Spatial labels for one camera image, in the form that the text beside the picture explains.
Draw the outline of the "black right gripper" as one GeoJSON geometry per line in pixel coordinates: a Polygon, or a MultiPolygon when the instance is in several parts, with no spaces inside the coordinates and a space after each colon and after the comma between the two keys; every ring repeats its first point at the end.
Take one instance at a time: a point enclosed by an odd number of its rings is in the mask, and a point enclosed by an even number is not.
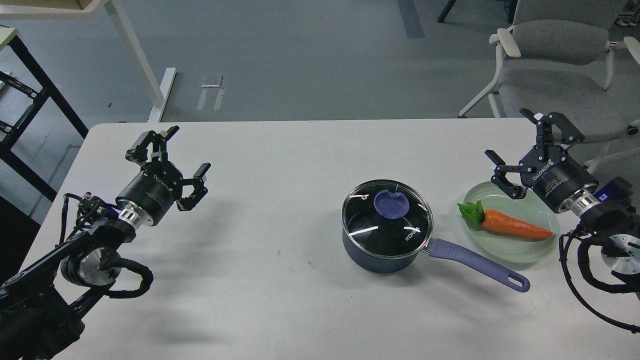
{"type": "Polygon", "coordinates": [[[506,176],[521,173],[521,184],[532,189],[555,214],[566,212],[567,199],[578,191],[592,192],[599,184],[562,146],[581,143],[585,135],[560,112],[544,115],[521,108],[519,113],[535,125],[535,145],[520,160],[522,165],[507,165],[494,150],[485,150],[495,165],[491,182],[511,199],[523,199],[526,189],[510,182],[506,176]]]}

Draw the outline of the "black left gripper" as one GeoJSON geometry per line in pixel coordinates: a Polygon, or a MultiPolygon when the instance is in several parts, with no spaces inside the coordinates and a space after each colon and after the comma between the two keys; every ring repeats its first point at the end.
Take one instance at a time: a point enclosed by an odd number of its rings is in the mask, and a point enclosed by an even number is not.
{"type": "Polygon", "coordinates": [[[167,143],[178,131],[179,126],[174,125],[166,131],[141,133],[125,153],[125,159],[141,171],[119,193],[116,203],[119,207],[128,203],[140,207],[150,218],[150,226],[157,225],[174,202],[179,211],[191,211],[208,193],[205,182],[210,162],[201,164],[192,178],[180,179],[180,171],[169,161],[167,143]],[[193,192],[181,197],[185,186],[192,186],[193,192]]]}

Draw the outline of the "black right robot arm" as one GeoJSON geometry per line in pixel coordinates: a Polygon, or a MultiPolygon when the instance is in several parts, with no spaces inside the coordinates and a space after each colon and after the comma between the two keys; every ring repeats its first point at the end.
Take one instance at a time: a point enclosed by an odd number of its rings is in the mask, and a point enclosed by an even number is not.
{"type": "Polygon", "coordinates": [[[637,325],[612,319],[589,305],[567,265],[570,245],[578,240],[577,266],[587,284],[610,294],[639,293],[639,215],[629,202],[630,184],[617,178],[597,193],[598,181],[566,149],[582,142],[583,133],[560,112],[519,112],[535,125],[535,144],[517,165],[507,165],[493,150],[486,150],[495,165],[491,182],[512,199],[523,199],[531,190],[555,214],[570,211],[579,218],[576,228],[558,239],[566,283],[592,314],[637,334],[637,325]]]}

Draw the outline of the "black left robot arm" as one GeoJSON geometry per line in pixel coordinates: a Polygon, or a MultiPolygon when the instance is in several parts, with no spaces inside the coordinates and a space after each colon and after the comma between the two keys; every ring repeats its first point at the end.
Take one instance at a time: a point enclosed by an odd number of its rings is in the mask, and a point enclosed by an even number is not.
{"type": "Polygon", "coordinates": [[[167,144],[179,126],[141,134],[125,153],[139,173],[105,202],[77,198],[75,225],[66,234],[70,193],[64,194],[61,237],[53,250],[1,285],[1,358],[49,360],[80,339],[83,317],[103,297],[134,299],[154,280],[149,267],[119,255],[142,226],[158,225],[171,206],[190,211],[208,193],[209,162],[186,178],[169,160],[167,144]]]}

